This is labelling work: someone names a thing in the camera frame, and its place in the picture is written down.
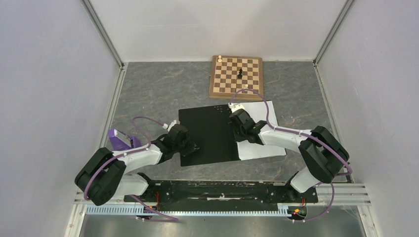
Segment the teal black file folder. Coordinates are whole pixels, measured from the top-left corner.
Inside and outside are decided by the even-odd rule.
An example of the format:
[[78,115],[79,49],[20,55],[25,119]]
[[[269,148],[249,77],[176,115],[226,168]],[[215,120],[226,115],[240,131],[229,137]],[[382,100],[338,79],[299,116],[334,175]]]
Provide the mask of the teal black file folder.
[[198,150],[180,158],[180,165],[238,161],[238,146],[229,124],[231,110],[227,105],[215,105],[180,109],[180,124],[188,129],[190,138]]

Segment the purple stand with phone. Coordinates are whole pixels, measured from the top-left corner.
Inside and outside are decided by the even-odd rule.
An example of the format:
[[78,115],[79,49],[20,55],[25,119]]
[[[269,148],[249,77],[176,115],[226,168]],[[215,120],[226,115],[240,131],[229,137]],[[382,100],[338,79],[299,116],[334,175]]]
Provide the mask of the purple stand with phone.
[[133,135],[127,135],[114,128],[109,129],[107,134],[114,151],[124,151],[141,147],[139,139]]

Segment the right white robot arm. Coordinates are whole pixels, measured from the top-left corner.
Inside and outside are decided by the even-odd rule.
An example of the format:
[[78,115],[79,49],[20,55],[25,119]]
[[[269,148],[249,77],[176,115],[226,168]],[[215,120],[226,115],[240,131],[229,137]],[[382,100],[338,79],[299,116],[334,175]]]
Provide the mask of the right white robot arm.
[[299,201],[317,184],[331,183],[348,165],[349,153],[323,126],[312,130],[274,127],[267,120],[255,122],[241,105],[231,108],[229,118],[237,142],[280,147],[302,156],[305,168],[297,172],[285,188],[286,197],[291,201]]

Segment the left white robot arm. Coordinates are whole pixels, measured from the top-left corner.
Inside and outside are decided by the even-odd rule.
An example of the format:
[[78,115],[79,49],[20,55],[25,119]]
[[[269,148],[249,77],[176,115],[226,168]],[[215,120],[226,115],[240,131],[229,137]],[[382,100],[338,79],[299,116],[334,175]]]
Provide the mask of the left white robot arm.
[[150,179],[131,172],[144,166],[163,163],[179,153],[185,157],[199,149],[188,129],[175,120],[162,123],[167,130],[147,145],[124,151],[99,148],[75,177],[75,185],[84,199],[101,206],[113,197],[135,195],[142,201],[154,198],[155,188]]

